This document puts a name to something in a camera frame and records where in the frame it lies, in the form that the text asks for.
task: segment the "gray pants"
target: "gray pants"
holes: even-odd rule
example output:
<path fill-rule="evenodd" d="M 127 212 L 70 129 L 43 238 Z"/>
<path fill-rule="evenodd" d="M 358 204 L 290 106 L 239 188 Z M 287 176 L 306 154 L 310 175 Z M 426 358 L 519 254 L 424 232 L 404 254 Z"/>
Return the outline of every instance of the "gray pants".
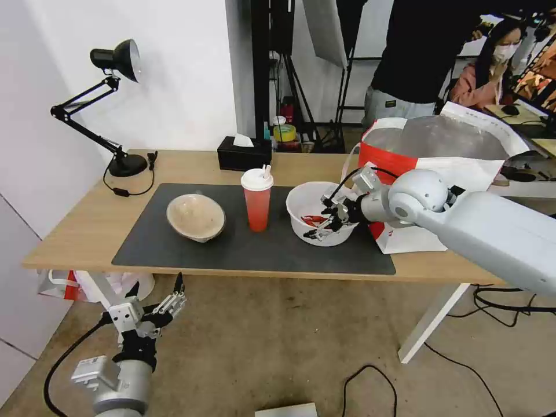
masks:
<path fill-rule="evenodd" d="M 421 116 L 432 116 L 434 103 L 410 103 L 400 100 L 371 86 L 365 95 L 365 116 L 361 120 L 364 129 L 368 129 L 377 119 L 385 117 L 402 117 L 415 119 Z"/>

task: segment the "black tissue box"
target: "black tissue box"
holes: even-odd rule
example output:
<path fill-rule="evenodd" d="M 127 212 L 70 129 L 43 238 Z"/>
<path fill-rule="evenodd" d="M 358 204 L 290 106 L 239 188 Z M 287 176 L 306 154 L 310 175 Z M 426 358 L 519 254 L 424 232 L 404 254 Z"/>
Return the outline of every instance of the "black tissue box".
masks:
<path fill-rule="evenodd" d="M 247 171 L 252 168 L 262 168 L 272 160 L 272 146 L 270 141 L 263 144 L 253 143 L 253 148 L 238 147 L 233 144 L 233 136 L 226 136 L 218 147 L 218 163 L 220 169 L 232 171 Z"/>

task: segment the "tissue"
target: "tissue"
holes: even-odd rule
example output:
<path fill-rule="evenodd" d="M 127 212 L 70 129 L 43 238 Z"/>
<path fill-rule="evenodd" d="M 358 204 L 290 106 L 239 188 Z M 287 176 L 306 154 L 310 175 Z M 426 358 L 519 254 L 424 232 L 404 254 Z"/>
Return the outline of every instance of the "tissue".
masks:
<path fill-rule="evenodd" d="M 234 146 L 241 146 L 241 147 L 244 147 L 244 148 L 252 148 L 253 147 L 253 142 L 251 141 L 251 138 L 249 136 L 245 136 L 245 135 L 242 135 L 240 133 L 237 133 L 234 136 L 233 144 L 234 144 Z"/>

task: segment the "cup lid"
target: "cup lid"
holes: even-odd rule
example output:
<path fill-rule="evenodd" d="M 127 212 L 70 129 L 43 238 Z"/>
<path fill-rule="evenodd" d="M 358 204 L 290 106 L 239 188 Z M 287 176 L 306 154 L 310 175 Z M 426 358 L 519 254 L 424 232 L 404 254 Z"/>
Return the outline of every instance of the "cup lid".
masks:
<path fill-rule="evenodd" d="M 278 126 L 278 125 L 285 125 L 286 124 L 286 118 L 284 116 L 275 116 L 272 119 L 272 124 L 274 126 Z"/>
<path fill-rule="evenodd" d="M 264 177 L 265 170 L 253 168 L 242 175 L 242 187 L 249 191 L 264 191 L 274 185 L 272 174 Z"/>

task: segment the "plastic cup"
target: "plastic cup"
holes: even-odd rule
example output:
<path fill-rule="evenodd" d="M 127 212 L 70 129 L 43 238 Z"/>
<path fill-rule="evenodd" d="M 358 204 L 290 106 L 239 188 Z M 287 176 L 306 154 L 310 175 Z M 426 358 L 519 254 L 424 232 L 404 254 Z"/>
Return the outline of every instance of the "plastic cup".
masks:
<path fill-rule="evenodd" d="M 242 176 L 247 220 L 253 232 L 266 230 L 272 185 L 274 178 L 270 174 L 265 177 L 265 170 L 261 168 L 249 170 Z"/>

